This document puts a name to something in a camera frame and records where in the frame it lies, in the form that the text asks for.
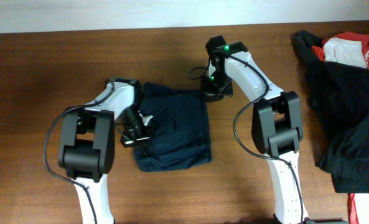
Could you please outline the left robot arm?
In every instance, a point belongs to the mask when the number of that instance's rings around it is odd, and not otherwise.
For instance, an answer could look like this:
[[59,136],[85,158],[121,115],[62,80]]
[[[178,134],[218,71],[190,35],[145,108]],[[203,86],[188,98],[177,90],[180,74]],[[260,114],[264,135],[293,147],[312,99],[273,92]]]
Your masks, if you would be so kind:
[[120,143],[147,152],[153,117],[142,115],[139,80],[113,78],[91,102],[62,115],[58,165],[77,191],[83,223],[114,223],[108,199],[108,173],[115,154],[115,126],[123,125]]

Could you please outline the navy blue shorts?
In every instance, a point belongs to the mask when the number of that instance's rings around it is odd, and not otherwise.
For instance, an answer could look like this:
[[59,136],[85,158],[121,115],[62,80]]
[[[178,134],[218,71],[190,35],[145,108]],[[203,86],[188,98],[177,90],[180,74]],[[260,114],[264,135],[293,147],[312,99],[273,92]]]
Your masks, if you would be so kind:
[[207,105],[200,90],[177,90],[145,83],[140,105],[154,118],[154,135],[147,149],[135,149],[143,172],[183,170],[212,161]]

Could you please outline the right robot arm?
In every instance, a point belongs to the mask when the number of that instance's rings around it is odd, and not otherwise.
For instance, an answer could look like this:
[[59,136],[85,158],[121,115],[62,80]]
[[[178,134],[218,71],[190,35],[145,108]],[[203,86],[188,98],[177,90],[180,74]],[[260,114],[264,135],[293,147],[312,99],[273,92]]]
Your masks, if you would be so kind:
[[237,112],[252,108],[251,137],[254,156],[268,163],[274,189],[276,223],[307,223],[299,181],[299,150],[303,138],[300,99],[294,91],[275,85],[257,66],[242,42],[227,43],[218,35],[205,44],[208,65],[201,79],[207,101],[233,95],[236,83],[249,103]]

